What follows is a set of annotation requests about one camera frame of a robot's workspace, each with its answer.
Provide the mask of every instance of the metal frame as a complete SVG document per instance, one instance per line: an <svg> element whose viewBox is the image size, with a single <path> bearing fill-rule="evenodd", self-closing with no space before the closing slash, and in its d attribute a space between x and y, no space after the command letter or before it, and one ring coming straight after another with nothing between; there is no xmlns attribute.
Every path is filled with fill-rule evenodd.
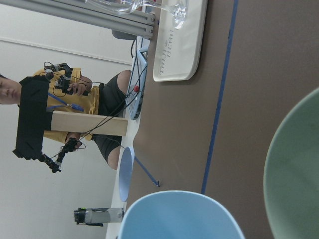
<svg viewBox="0 0 319 239"><path fill-rule="evenodd" d="M62 17L95 26L151 38L154 16L134 11L115 15L85 3L85 0L0 0L1 4Z"/></svg>

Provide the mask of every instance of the white plastic tray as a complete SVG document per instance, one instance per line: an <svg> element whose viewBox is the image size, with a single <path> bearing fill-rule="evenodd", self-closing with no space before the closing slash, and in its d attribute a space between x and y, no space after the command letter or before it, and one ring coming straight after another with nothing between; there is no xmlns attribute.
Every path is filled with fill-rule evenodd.
<svg viewBox="0 0 319 239"><path fill-rule="evenodd" d="M162 3L174 4L175 0ZM153 78L155 81L182 81L196 72L204 30L207 0L188 0L187 18L174 29L172 16L162 10L159 20Z"/></svg>

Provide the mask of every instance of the table surface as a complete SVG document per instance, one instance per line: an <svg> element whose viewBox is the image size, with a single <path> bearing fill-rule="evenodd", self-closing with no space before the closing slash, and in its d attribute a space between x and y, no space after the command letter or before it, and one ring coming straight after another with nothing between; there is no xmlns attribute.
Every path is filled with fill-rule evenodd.
<svg viewBox="0 0 319 239"><path fill-rule="evenodd" d="M162 190L200 192L222 79L232 0L209 0L198 69L188 81L155 82L157 27L127 206ZM205 194L223 204L247 239L273 238L263 171L280 122L318 87L319 2L239 1L225 91Z"/></svg>

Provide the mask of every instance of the yellow shirt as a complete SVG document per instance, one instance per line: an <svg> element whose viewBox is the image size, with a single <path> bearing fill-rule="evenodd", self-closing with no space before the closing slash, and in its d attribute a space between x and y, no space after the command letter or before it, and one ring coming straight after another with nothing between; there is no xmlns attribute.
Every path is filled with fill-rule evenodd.
<svg viewBox="0 0 319 239"><path fill-rule="evenodd" d="M45 74L45 71L44 69L41 69L37 71L34 75L43 75L43 74ZM84 109L84 112L74 110L71 107L67 107L67 106L57 107L54 110L97 115L98 109L99 109L99 97L100 97L99 88L96 86L92 87L88 96L64 94L62 93L60 89L56 89L54 87L55 82L60 78L60 75L64 75L64 74L65 74L64 71L54 72L54 78L51 80L50 86L49 86L49 93L59 97L67 104L80 105ZM80 77L81 77L81 69L73 68L71 82L78 82ZM47 104L48 107L60 106L60 105L62 105L60 101L56 100L53 97L48 96L48 104ZM44 137L56 140L61 143L65 143L67 134L68 132L63 132L63 131L53 131L53 130L44 131ZM91 140L91 138L92 138L91 135L87 135L85 137L86 140Z"/></svg>

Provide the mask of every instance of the clear wine glass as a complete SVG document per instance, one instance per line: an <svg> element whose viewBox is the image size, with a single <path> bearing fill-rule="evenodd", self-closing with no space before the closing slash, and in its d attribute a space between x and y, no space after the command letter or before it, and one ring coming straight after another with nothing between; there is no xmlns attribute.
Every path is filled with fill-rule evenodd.
<svg viewBox="0 0 319 239"><path fill-rule="evenodd" d="M185 22L188 6L188 0L177 0L175 5L161 4L152 0L85 0L85 2L117 14L131 13L143 5L158 7L173 16L175 29L180 29Z"/></svg>

